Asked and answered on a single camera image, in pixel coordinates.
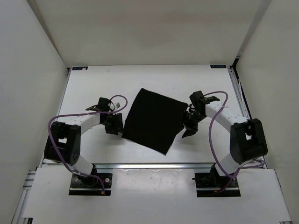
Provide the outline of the black skirt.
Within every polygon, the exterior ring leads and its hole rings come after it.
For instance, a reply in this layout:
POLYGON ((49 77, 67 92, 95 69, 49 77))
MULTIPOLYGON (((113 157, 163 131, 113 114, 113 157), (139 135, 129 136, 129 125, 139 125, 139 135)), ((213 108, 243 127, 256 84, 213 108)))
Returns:
POLYGON ((184 129, 188 104, 140 89, 128 112, 123 138, 166 155, 184 129))

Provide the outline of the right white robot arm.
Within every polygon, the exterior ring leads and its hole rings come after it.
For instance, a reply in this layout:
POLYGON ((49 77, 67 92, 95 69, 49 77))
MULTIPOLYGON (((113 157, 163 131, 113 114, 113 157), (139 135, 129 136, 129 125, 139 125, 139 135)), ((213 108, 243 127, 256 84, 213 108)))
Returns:
POLYGON ((197 91, 189 98, 191 105, 184 114, 183 138, 195 135, 199 122, 207 117, 211 118, 208 139, 215 164, 211 166, 209 177, 199 178, 200 182, 217 187, 226 186, 235 179, 243 165, 268 153, 263 125, 259 119, 249 119, 233 112, 213 93, 205 95, 197 91), (229 152, 221 160, 217 158, 212 142, 214 122, 230 134, 229 152))

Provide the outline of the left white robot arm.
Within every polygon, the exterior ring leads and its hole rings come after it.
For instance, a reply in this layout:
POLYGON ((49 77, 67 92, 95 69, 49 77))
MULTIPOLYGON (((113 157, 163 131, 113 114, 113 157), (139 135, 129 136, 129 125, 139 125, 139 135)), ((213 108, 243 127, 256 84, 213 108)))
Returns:
POLYGON ((80 155, 81 136, 97 125, 103 125, 107 134, 123 134, 122 114, 114 112, 119 107, 119 104, 112 103, 102 108, 94 105, 86 109, 88 113, 69 122, 53 122, 44 150, 45 159, 65 164, 88 187, 103 184, 95 165, 80 155))

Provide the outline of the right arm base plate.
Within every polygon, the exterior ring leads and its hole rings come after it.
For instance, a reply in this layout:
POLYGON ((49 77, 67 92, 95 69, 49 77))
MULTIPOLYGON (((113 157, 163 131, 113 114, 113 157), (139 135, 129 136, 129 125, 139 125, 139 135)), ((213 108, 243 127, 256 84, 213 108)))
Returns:
POLYGON ((220 176, 211 166, 209 172, 197 172, 192 178, 195 181, 197 198, 201 197, 240 197, 237 178, 220 176))

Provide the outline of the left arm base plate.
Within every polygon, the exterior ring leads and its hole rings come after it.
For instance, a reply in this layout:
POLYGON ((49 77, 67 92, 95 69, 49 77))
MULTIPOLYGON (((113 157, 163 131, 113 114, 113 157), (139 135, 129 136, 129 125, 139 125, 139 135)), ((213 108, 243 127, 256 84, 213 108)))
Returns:
POLYGON ((73 174, 69 188, 70 196, 110 196, 113 174, 98 173, 97 176, 104 184, 105 192, 103 193, 102 185, 97 178, 89 178, 73 174))

